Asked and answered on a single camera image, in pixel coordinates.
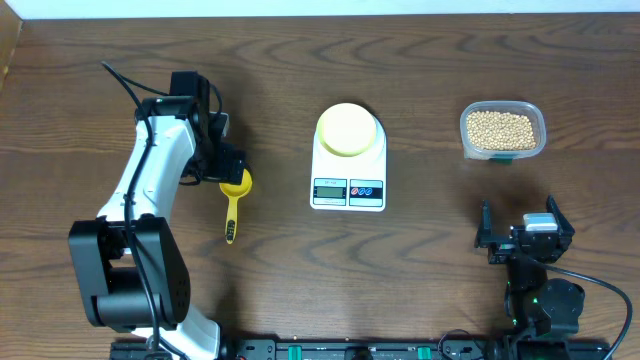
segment digital kitchen scale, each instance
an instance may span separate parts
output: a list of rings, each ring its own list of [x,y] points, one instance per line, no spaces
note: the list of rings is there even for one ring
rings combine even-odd
[[[387,139],[366,109],[338,104],[318,120],[309,203],[314,209],[382,211],[387,196]]]

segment green terminal connector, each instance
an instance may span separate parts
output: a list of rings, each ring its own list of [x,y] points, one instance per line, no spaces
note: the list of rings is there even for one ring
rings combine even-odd
[[[302,360],[302,347],[289,346],[289,360]]]
[[[431,348],[419,347],[418,348],[418,360],[431,360]]]

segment wire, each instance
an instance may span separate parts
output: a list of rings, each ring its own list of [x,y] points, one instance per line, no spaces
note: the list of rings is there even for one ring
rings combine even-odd
[[[122,80],[128,82],[129,84],[131,84],[133,86],[137,86],[142,90],[147,90],[150,93],[154,93],[154,94],[158,94],[158,95],[162,95],[162,96],[169,96],[169,94],[167,94],[165,92],[162,92],[160,90],[156,90],[154,88],[150,88],[148,86],[142,85],[139,82],[133,81],[133,80],[129,79],[128,77],[124,76],[124,75],[120,75],[120,77],[122,78]]]
[[[176,347],[174,347],[173,345],[169,344],[167,342],[167,340],[160,338],[160,345],[162,345],[163,348],[165,348],[168,352],[176,355],[177,357],[180,358],[180,360],[190,360],[189,357],[187,356],[187,354],[183,353],[182,351],[178,350]]]
[[[113,68],[109,66],[109,64],[107,64],[106,62],[103,61],[102,66],[104,66],[104,68],[107,69],[107,71],[116,80],[118,80],[120,85],[122,85],[122,87],[124,87],[124,89],[127,91],[129,96],[131,96],[131,99],[138,107],[138,113],[139,113],[138,115],[142,117],[142,120],[144,121],[145,127],[147,129],[146,146],[144,148],[144,151],[142,152],[140,161],[138,162],[138,165],[136,166],[136,169],[133,172],[133,176],[131,176],[131,181],[129,182],[127,193],[124,195],[124,227],[125,227],[125,233],[127,236],[127,241],[129,243],[129,248],[131,249],[131,256],[133,257],[133,261],[135,262],[136,267],[138,268],[138,275],[140,276],[140,281],[142,282],[142,288],[144,290],[145,296],[147,298],[147,302],[149,303],[149,308],[151,310],[151,324],[153,327],[153,335],[152,335],[153,340],[151,341],[151,349],[153,352],[157,352],[158,346],[159,346],[158,339],[160,338],[160,326],[158,324],[158,314],[156,311],[156,305],[153,299],[153,294],[151,293],[151,286],[149,285],[149,279],[147,278],[147,274],[144,271],[144,267],[142,266],[142,260],[140,259],[140,254],[138,253],[138,246],[136,244],[137,239],[135,237],[135,234],[133,233],[133,229],[131,226],[131,213],[132,213],[131,207],[132,207],[132,199],[134,195],[133,193],[134,193],[136,184],[138,182],[138,178],[140,177],[140,173],[144,168],[144,163],[147,160],[147,157],[149,156],[149,152],[151,152],[151,147],[153,146],[153,129],[151,128],[149,117],[146,116],[145,111],[142,108],[142,104],[140,103],[140,100],[138,100],[138,97],[133,92],[133,90],[131,90],[129,85],[127,85],[123,77],[120,74],[118,74],[115,70],[113,70]]]
[[[447,338],[449,335],[453,334],[454,332],[461,332],[461,333],[467,334],[471,338],[471,341],[473,341],[473,343],[476,345],[478,350],[480,350],[480,353],[482,354],[482,356],[480,356],[479,358],[475,358],[473,360],[482,360],[482,359],[484,359],[484,347],[480,346],[480,344],[478,344],[476,339],[474,339],[473,336],[471,336],[471,334],[467,330],[463,330],[463,329],[449,330],[444,335],[442,335],[442,337],[440,338],[440,341],[438,341],[438,348],[437,348],[438,353],[440,354],[441,358],[444,358],[444,359],[447,359],[447,360],[453,360],[449,356],[445,355],[442,352],[442,342],[444,341],[445,338]]]
[[[613,342],[613,345],[611,346],[611,348],[609,349],[609,352],[602,358],[602,360],[609,360],[611,359],[611,356],[613,355],[613,353],[618,349],[618,347],[620,346],[620,343],[622,343],[622,340],[624,340],[624,337],[627,335],[627,332],[629,331],[629,327],[631,326],[631,318],[633,317],[633,304],[631,303],[631,299],[629,299],[629,296],[627,296],[627,294],[624,293],[624,291],[620,290],[618,287],[609,284],[606,281],[591,277],[591,276],[587,276],[587,275],[582,275],[573,271],[569,271],[569,270],[565,270],[565,269],[561,269],[561,268],[557,268],[555,266],[551,266],[551,265],[547,265],[547,264],[543,264],[535,259],[532,259],[531,257],[528,258],[529,261],[531,261],[533,264],[548,270],[548,271],[553,271],[553,272],[557,272],[559,274],[563,274],[563,275],[568,275],[568,276],[573,276],[575,278],[584,280],[584,281],[588,281],[590,283],[594,283],[596,285],[600,285],[602,287],[605,287],[613,292],[615,292],[616,294],[620,295],[620,297],[622,298],[622,300],[624,300],[625,304],[627,305],[627,316],[625,317],[624,320],[624,325],[622,326],[622,330],[620,330],[620,334],[618,335],[618,338],[616,339],[616,341]]]

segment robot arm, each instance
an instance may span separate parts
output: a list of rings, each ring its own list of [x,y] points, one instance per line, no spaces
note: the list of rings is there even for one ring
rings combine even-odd
[[[185,120],[175,116],[152,116],[149,121],[155,132],[155,141],[136,185],[133,219],[150,214],[164,217],[169,222],[182,171],[195,153],[196,142],[193,129]],[[124,221],[123,195],[127,192],[133,172],[140,161],[146,139],[147,129],[140,121],[136,126],[135,146],[124,174],[98,217],[105,216],[111,222]]]
[[[135,184],[132,222],[140,263],[154,299],[162,342],[190,359],[216,359],[220,328],[190,304],[186,265],[169,229],[171,209],[185,176],[239,184],[245,155],[221,142],[227,114],[209,112],[207,79],[175,72],[169,96],[145,99],[142,107],[154,142]],[[151,309],[135,267],[115,267],[128,248],[124,195],[147,146],[147,128],[136,124],[136,141],[124,174],[97,219],[76,221],[69,246],[85,313],[94,326],[142,337],[152,335]]]

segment scale display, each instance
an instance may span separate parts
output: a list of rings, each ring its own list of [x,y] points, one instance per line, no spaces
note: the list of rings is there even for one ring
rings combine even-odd
[[[384,183],[380,180],[315,179],[313,184],[315,205],[382,207],[383,204]]]
[[[346,206],[347,179],[315,179],[313,204]]]

